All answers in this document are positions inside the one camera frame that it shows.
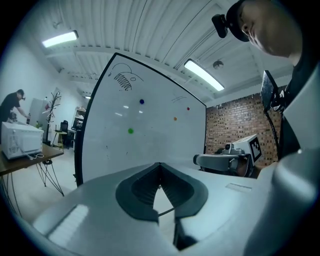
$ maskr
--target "whiteboard frame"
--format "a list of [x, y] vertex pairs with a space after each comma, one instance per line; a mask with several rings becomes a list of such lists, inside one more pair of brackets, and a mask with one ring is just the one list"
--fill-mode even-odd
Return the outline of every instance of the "whiteboard frame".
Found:
[[206, 153], [206, 137], [207, 137], [207, 106], [206, 104], [204, 104], [200, 99], [198, 99], [196, 96], [194, 96], [190, 91], [188, 91], [186, 88], [182, 87], [180, 84], [178, 84], [177, 82], [173, 81], [172, 79], [170, 79], [169, 77], [167, 77], [166, 75], [162, 74], [161, 72], [157, 71], [156, 69], [134, 59], [131, 57], [128, 57], [126, 55], [123, 55], [121, 53], [114, 53], [113, 56], [110, 58], [109, 62], [107, 63], [106, 67], [104, 68], [103, 72], [101, 73], [98, 82], [96, 83], [93, 92], [91, 94], [91, 99], [89, 100], [88, 106], [86, 108], [86, 112], [85, 112], [85, 116], [83, 119], [83, 123], [82, 123], [82, 129], [80, 132], [80, 135], [77, 136], [77, 141], [75, 144], [76, 150], [75, 150], [75, 155], [74, 155], [74, 172], [75, 172], [75, 177], [76, 177], [76, 185], [79, 187], [80, 185], [82, 185], [84, 183], [83, 181], [83, 174], [82, 174], [82, 151], [83, 151], [83, 144], [84, 144], [84, 135], [85, 135], [85, 130], [86, 130], [86, 125], [87, 125], [87, 120], [88, 120], [88, 116], [89, 116], [89, 112], [90, 112], [90, 108], [92, 105], [93, 100], [95, 99], [95, 95], [96, 92], [99, 88], [99, 85], [102, 81], [102, 79], [105, 76], [105, 73], [107, 72], [109, 66], [111, 65], [111, 63], [113, 62], [113, 60], [115, 59], [116, 56], [120, 56], [123, 58], [126, 58], [128, 60], [131, 60], [133, 62], [136, 62], [156, 73], [158, 73], [159, 75], [165, 77], [166, 79], [168, 79], [169, 81], [171, 81], [172, 83], [174, 83], [175, 85], [179, 86], [180, 88], [182, 88], [183, 90], [185, 90], [187, 93], [189, 93], [192, 97], [194, 97], [196, 100], [198, 100], [201, 104], [203, 104], [205, 106], [205, 131], [204, 131], [204, 145], [203, 145], [203, 153]]

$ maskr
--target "person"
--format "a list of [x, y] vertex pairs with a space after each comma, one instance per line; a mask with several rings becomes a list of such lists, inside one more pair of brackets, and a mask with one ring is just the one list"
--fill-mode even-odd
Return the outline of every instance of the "person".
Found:
[[[228, 10], [226, 22], [232, 34], [250, 42], [261, 51], [288, 58], [294, 66], [292, 79], [286, 86], [286, 106], [298, 95], [319, 61], [316, 46], [313, 8], [297, 1], [239, 0]], [[299, 142], [282, 116], [279, 159], [299, 150]]]
[[16, 92], [8, 94], [0, 105], [0, 143], [2, 122], [6, 122], [8, 120], [10, 112], [14, 107], [16, 107], [16, 109], [22, 116], [27, 119], [30, 118], [30, 116], [26, 115], [24, 110], [20, 107], [19, 101], [26, 99], [24, 98], [24, 95], [24, 91], [22, 89], [19, 89]]

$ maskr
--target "brick wall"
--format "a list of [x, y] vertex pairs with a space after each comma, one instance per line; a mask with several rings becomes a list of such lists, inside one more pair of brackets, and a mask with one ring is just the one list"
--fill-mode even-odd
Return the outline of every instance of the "brick wall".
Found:
[[[227, 143], [257, 134], [262, 157], [258, 165], [267, 166], [278, 160], [271, 126], [264, 114], [260, 94], [236, 99], [206, 110], [206, 153], [213, 154]], [[279, 138], [281, 116], [269, 111]]]

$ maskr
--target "white floor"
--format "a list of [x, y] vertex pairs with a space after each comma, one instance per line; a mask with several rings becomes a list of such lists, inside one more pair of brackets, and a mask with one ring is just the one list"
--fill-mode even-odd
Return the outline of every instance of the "white floor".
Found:
[[[67, 195], [77, 188], [76, 179], [73, 176], [75, 173], [74, 156], [73, 149], [70, 148], [65, 149], [63, 155], [52, 159], [53, 168], [64, 195]], [[50, 165], [48, 166], [48, 171], [54, 178]], [[19, 214], [12, 190], [11, 175], [5, 175], [3, 178], [5, 184], [7, 184], [8, 178], [8, 193], [15, 211]], [[48, 180], [46, 181], [46, 187], [44, 186], [36, 165], [13, 172], [12, 178], [21, 215], [23, 219], [30, 224], [32, 224], [44, 210], [63, 198]], [[162, 189], [158, 189], [155, 195], [153, 208], [159, 213], [163, 213], [172, 208], [170, 201]], [[159, 217], [159, 228], [165, 238], [170, 242], [174, 239], [174, 215], [175, 212], [171, 211]]]

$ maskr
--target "fluorescent ceiling light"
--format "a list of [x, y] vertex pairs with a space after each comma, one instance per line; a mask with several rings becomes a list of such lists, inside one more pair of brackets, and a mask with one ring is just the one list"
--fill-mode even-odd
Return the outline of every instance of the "fluorescent ceiling light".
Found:
[[45, 40], [42, 42], [42, 44], [44, 45], [45, 48], [48, 48], [50, 46], [76, 40], [77, 38], [78, 38], [78, 33], [77, 31], [74, 30], [72, 32], [61, 34], [56, 37]]
[[219, 83], [211, 74], [209, 74], [206, 70], [204, 70], [202, 67], [200, 67], [198, 64], [196, 64], [192, 59], [188, 59], [186, 63], [184, 64], [184, 67], [199, 77], [201, 77], [203, 80], [208, 82], [210, 85], [212, 85], [217, 91], [221, 91], [224, 89], [224, 87]]

